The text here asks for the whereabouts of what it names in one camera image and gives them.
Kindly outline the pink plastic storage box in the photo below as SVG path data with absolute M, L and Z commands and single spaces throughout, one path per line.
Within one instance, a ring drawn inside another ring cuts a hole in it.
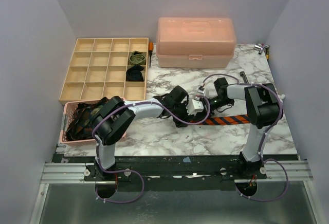
M 162 68 L 225 68 L 234 57 L 232 19 L 161 17 L 156 56 Z

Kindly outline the orange navy striped tie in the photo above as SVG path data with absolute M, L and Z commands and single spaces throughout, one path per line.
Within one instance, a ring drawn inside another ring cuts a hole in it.
M 239 125 L 250 123 L 247 115 L 235 115 L 224 117 L 209 117 L 199 125 L 205 126 L 225 126 L 225 125 Z

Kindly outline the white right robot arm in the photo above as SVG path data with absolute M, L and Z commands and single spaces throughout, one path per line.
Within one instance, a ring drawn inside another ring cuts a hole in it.
M 246 145 L 239 154 L 236 165 L 227 167 L 228 174 L 235 178 L 247 179 L 257 174 L 264 165 L 263 149 L 269 132 L 283 116 L 283 107 L 273 84 L 229 84 L 225 78 L 214 81 L 217 95 L 202 101 L 203 111 L 196 115 L 200 121 L 210 114 L 204 121 L 206 124 L 240 124 L 244 120 L 250 123 Z M 215 120 L 211 117 L 214 111 L 223 106 L 233 106 L 235 100 L 245 101 L 247 114 L 244 116 L 221 117 Z

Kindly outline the pink plastic basket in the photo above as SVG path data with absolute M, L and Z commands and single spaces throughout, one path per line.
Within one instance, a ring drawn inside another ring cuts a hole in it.
M 80 145 L 92 145 L 95 143 L 95 139 L 93 138 L 89 140 L 67 141 L 65 136 L 69 123 L 72 121 L 72 114 L 74 112 L 74 109 L 77 107 L 77 104 L 79 102 L 93 103 L 94 101 L 97 100 L 67 102 L 64 105 L 64 113 L 62 117 L 61 131 L 59 137 L 59 142 L 61 144 L 65 144 L 73 147 Z

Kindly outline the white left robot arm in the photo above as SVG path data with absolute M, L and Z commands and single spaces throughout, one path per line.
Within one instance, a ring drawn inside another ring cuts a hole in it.
M 115 144 L 133 121 L 172 117 L 176 127 L 188 126 L 192 120 L 187 112 L 188 101 L 188 93 L 180 86 L 174 87 L 168 94 L 144 101 L 124 101 L 119 96 L 109 99 L 90 121 L 92 137 L 97 142 L 96 174 L 102 180 L 113 177 Z

